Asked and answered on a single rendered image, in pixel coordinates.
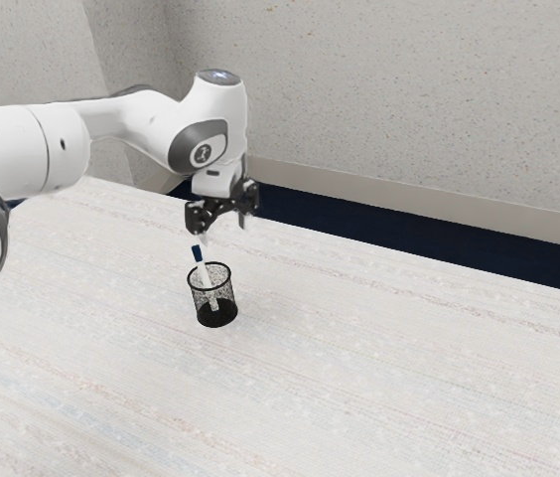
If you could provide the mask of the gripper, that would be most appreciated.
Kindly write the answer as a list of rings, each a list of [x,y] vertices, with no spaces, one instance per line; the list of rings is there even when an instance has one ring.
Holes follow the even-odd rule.
[[[190,234],[198,234],[203,246],[209,245],[208,231],[222,215],[236,212],[238,225],[247,229],[248,218],[259,208],[259,184],[252,179],[239,180],[228,198],[202,197],[185,203],[185,225]]]

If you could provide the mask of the white pen with blue cap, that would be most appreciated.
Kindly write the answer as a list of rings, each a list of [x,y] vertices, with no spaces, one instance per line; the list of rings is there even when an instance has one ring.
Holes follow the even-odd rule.
[[[199,278],[202,282],[202,286],[203,286],[203,290],[205,291],[205,295],[209,301],[210,304],[210,309],[212,312],[217,312],[219,310],[219,304],[217,302],[217,299],[212,291],[213,289],[213,285],[211,283],[210,280],[210,275],[208,272],[208,269],[206,267],[204,258],[203,258],[203,254],[202,254],[202,249],[201,246],[199,244],[195,244],[192,246],[192,253],[195,259],[195,262],[197,263],[197,271],[198,271],[198,275]]]

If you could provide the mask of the black mesh pen holder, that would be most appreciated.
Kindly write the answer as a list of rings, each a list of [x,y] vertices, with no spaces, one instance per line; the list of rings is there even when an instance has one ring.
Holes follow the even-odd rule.
[[[231,269],[222,262],[200,262],[187,276],[199,323],[220,328],[231,323],[238,307],[231,283]]]

